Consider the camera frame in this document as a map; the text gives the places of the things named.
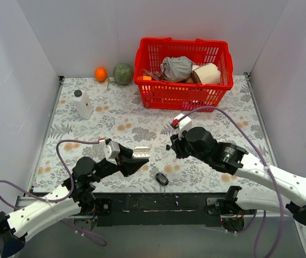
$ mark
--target plastic basket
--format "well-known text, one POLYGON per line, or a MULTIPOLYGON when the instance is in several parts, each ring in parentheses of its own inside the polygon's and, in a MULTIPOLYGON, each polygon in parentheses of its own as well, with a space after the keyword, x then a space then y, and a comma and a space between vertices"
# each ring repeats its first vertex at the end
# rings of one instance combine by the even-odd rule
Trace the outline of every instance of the plastic basket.
POLYGON ((225 93, 234 85, 232 73, 232 57, 225 41, 143 38, 136 54, 134 81, 138 85, 144 107, 192 110, 200 106, 217 106, 225 93), (214 63, 221 72, 220 84, 139 80, 144 75, 144 69, 161 71, 160 64, 167 56, 174 58, 186 56, 199 66, 214 63))

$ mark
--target orange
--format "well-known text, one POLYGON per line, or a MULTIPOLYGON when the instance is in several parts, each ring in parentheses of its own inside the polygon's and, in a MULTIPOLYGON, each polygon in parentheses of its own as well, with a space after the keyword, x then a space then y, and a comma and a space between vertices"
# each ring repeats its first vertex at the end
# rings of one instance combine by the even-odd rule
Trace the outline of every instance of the orange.
POLYGON ((94 72, 94 77, 97 79, 99 82, 103 82, 107 79, 108 77, 108 72, 103 68, 99 67, 95 70, 94 72))

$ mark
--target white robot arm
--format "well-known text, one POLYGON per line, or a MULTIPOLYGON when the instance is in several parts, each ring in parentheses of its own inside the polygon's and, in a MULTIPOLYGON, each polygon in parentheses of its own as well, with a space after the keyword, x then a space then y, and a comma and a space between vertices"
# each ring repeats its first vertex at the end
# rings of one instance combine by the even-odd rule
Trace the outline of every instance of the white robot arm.
POLYGON ((105 158, 95 162, 90 157, 82 157, 73 168, 73 178, 68 178, 44 198, 20 210, 5 214, 0 212, 0 254, 9 257, 24 246, 25 242, 45 228, 74 214, 105 214, 110 211, 110 199, 96 199, 92 192, 94 182, 120 171, 128 177, 149 161, 150 149, 136 147, 134 150, 112 141, 100 139, 105 158), (57 203, 54 200, 68 196, 74 181, 71 195, 57 203))
MULTIPOLYGON (((264 165, 245 149, 227 142, 217 142, 210 132, 202 127, 193 127, 189 117, 181 121, 183 114, 171 124, 177 133, 171 136, 172 149, 176 157, 184 159, 193 156, 213 169, 243 177, 275 190, 271 177, 264 165)), ((306 226, 306 178, 275 166, 269 166, 284 204, 284 213, 306 226)), ((280 204, 275 192, 257 192, 241 187, 230 187, 224 200, 209 207, 214 214, 237 213, 242 210, 266 210, 279 212, 280 204)))

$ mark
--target crumpled bag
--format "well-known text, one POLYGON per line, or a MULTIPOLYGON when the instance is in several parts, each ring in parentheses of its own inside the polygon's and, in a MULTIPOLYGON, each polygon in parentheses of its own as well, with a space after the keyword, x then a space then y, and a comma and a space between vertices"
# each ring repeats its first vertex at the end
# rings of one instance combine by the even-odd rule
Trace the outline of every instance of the crumpled bag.
POLYGON ((160 68, 166 80, 180 82, 190 77, 194 63, 186 56, 179 58, 164 58, 160 68))

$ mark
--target black cap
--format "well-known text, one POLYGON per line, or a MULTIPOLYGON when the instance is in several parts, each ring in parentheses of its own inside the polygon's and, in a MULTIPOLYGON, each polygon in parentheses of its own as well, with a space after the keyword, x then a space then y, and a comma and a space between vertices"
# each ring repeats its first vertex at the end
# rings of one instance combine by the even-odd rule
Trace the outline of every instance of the black cap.
POLYGON ((74 95, 75 95, 75 97, 81 97, 82 91, 81 90, 75 90, 74 95))

